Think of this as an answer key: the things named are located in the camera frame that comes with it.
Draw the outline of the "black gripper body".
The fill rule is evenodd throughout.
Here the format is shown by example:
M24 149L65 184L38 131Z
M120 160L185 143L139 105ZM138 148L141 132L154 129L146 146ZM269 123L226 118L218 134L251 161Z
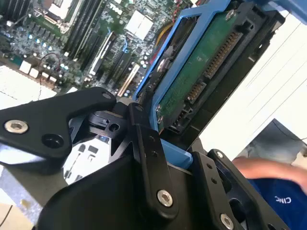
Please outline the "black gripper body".
M205 171L193 154L191 173L167 164L158 133L144 112L128 113L120 157L57 192L43 208L39 230L201 230L211 225Z

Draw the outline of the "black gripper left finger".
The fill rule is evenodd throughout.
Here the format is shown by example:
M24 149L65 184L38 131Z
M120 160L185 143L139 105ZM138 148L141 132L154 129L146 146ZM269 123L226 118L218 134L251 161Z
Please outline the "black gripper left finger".
M112 163L120 157L128 140L130 111L147 115L138 103L118 103L100 87L1 110L0 161L34 172L55 173L74 143L99 134L117 144L111 152Z

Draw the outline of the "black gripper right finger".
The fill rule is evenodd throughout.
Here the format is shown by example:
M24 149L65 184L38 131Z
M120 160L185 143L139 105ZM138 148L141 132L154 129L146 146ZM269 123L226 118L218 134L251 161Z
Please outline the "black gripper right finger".
M191 166L209 230L287 230L251 183L220 151L194 151Z

